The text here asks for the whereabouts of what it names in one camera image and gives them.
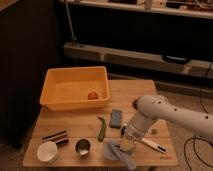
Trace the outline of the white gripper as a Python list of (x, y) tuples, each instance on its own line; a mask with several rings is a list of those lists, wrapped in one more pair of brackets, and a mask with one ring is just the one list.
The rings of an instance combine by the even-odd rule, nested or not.
[(133, 133), (131, 135), (125, 133), (122, 137), (120, 149), (124, 152), (133, 152), (136, 148), (136, 143), (141, 141), (143, 134)]

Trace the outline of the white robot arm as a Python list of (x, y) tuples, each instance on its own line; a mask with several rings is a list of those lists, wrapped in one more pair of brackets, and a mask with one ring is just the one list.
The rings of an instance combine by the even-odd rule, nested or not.
[(137, 100), (137, 110), (128, 121), (120, 149), (135, 148), (159, 119), (173, 122), (213, 142), (213, 115), (172, 105), (161, 95), (144, 95)]

